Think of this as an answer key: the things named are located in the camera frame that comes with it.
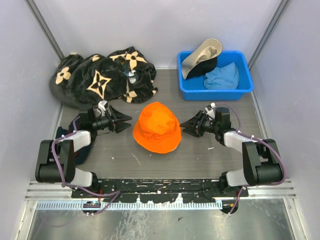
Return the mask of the blue cloth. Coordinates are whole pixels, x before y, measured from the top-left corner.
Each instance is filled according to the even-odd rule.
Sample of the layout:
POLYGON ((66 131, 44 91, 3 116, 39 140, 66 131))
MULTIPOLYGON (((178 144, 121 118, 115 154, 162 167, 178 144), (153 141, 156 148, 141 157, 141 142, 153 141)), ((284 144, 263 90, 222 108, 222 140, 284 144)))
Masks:
POLYGON ((216 67, 205 74, 204 87, 208 90, 235 90, 239 84, 239 71, 234 62, 216 67))

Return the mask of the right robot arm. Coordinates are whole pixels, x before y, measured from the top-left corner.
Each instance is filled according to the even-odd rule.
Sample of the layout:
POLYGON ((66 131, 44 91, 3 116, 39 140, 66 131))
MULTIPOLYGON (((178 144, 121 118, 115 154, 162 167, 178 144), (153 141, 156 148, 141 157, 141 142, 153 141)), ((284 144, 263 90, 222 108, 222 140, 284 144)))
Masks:
POLYGON ((286 180, 276 141, 249 136, 233 128, 229 108, 207 105, 180 127, 196 138, 205 133, 214 134, 221 145, 242 154, 242 168, 224 172, 219 177, 218 190, 223 196, 231 197, 243 187, 276 186, 286 180))

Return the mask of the black flower-pattern blanket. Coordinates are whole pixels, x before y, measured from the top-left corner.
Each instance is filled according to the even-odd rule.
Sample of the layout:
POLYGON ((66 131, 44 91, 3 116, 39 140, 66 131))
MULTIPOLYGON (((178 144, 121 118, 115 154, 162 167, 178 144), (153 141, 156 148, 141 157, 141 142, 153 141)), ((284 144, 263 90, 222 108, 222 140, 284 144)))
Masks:
POLYGON ((141 104, 159 91, 154 86, 156 74, 155 66, 131 46, 108 56, 70 54, 57 66, 49 88, 54 97, 75 109, 115 99, 141 104))

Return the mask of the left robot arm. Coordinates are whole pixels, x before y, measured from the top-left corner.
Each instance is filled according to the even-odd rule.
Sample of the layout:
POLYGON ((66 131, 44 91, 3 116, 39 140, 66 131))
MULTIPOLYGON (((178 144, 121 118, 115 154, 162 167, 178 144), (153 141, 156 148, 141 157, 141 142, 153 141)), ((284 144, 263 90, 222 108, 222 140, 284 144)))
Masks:
POLYGON ((82 105, 69 130, 59 128, 55 139, 40 143, 36 181, 60 183, 63 187, 81 189, 88 198, 97 197, 101 188, 97 175, 77 166, 87 159, 99 131, 108 129, 118 134, 131 126, 130 120, 131 116, 107 104, 82 105))

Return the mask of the orange hat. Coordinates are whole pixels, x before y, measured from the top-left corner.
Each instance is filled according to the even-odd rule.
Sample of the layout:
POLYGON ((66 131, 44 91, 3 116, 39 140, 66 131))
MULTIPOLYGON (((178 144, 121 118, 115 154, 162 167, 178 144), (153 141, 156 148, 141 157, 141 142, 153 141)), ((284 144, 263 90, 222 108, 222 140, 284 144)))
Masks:
POLYGON ((167 106, 153 102, 141 111, 133 128, 133 138, 150 152, 168 154, 182 140, 180 123, 167 106))

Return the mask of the blue plastic bin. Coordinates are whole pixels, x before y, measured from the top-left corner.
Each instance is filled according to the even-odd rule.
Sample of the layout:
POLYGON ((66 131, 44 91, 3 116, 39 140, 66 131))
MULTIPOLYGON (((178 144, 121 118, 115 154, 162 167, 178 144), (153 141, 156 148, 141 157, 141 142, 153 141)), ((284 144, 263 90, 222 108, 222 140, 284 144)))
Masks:
POLYGON ((235 89, 207 89, 205 75, 184 79, 182 62, 191 54, 191 51, 182 51, 177 55, 178 82, 186 101, 237 101, 244 94, 254 89, 253 80, 244 54, 237 50, 224 50, 217 57, 217 67, 222 68, 234 63, 238 70, 238 84, 235 89))

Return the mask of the navy cloth with red stripe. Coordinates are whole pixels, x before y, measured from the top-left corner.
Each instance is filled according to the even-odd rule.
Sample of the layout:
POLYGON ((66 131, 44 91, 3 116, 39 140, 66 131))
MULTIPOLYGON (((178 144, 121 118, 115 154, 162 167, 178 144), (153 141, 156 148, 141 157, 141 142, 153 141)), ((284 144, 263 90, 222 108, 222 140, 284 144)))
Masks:
MULTIPOLYGON (((74 124, 77 130, 80 130, 80 120, 77 116, 68 126, 68 129, 64 129, 62 126, 59 126, 56 130, 55 138, 60 138, 62 135, 68 135, 74 130, 74 124)), ((93 148, 93 141, 87 145, 76 151, 75 154, 75 165, 82 165, 87 160, 91 150, 93 148)))

